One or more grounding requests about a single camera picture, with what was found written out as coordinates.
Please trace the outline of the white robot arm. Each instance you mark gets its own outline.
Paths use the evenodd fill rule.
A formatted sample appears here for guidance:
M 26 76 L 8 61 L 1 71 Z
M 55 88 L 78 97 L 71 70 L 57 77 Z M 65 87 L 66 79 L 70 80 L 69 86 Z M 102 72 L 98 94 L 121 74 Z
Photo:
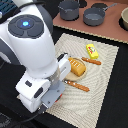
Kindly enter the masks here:
M 16 85 L 22 104 L 31 112 L 40 105 L 50 108 L 63 93 L 62 80 L 70 72 L 68 55 L 58 60 L 49 13 L 34 0 L 12 0 L 20 12 L 0 24 L 0 57 L 23 65 L 25 73 Z

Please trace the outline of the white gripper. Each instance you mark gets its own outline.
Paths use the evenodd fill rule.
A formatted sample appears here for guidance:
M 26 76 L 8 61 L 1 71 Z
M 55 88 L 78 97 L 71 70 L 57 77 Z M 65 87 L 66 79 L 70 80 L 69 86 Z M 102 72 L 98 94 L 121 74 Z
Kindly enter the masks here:
M 68 54 L 58 58 L 55 54 L 34 55 L 22 64 L 26 71 L 16 85 L 22 104 L 31 113 L 40 105 L 45 109 L 51 107 L 65 89 L 62 80 L 71 70 Z

